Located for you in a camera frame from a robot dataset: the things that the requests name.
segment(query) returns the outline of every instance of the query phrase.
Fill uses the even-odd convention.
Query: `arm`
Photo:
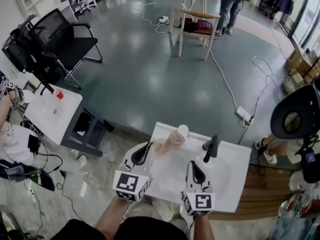
[[[107,240],[114,239],[127,209],[127,205],[128,201],[114,197],[95,225],[95,228],[99,230]]]
[[[197,216],[194,220],[194,240],[215,240],[208,216]]]
[[[11,100],[14,101],[15,99],[16,99],[16,92],[14,90],[12,90],[0,102],[0,129],[2,129],[2,127],[4,126],[4,124],[6,122],[6,119],[7,119],[8,113],[9,113],[9,109],[12,104]]]

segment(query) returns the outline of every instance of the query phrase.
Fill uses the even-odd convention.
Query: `bottle cap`
[[[189,132],[189,128],[188,126],[186,126],[185,124],[181,124],[178,127],[178,132],[184,137],[184,139],[186,140],[188,138],[188,132]]]

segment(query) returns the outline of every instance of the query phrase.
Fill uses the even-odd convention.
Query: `mesh chair back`
[[[75,38],[74,28],[59,9],[41,18],[30,30],[29,35],[44,52],[54,54],[71,44]]]

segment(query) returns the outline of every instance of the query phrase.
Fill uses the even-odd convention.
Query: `power strip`
[[[161,23],[166,23],[168,21],[169,21],[169,18],[167,16],[163,16],[163,17],[159,18],[159,22],[161,22]]]
[[[251,116],[242,106],[239,106],[235,111],[247,124],[252,123],[253,116]]]

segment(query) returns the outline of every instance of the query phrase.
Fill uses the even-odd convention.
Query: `sneaker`
[[[215,32],[214,32],[214,34],[216,35],[216,36],[221,36],[222,34],[221,34],[221,30],[216,30]]]
[[[229,35],[232,35],[232,28],[225,28],[225,32]]]
[[[255,143],[254,143],[254,148],[256,150],[260,149],[263,146],[263,141],[266,137],[262,137],[260,139],[258,139]]]
[[[79,162],[80,168],[84,167],[88,162],[88,158],[84,154],[82,156],[80,156],[77,160]]]
[[[270,165],[275,165],[278,162],[277,156],[275,154],[270,154],[268,148],[263,152],[263,155]]]

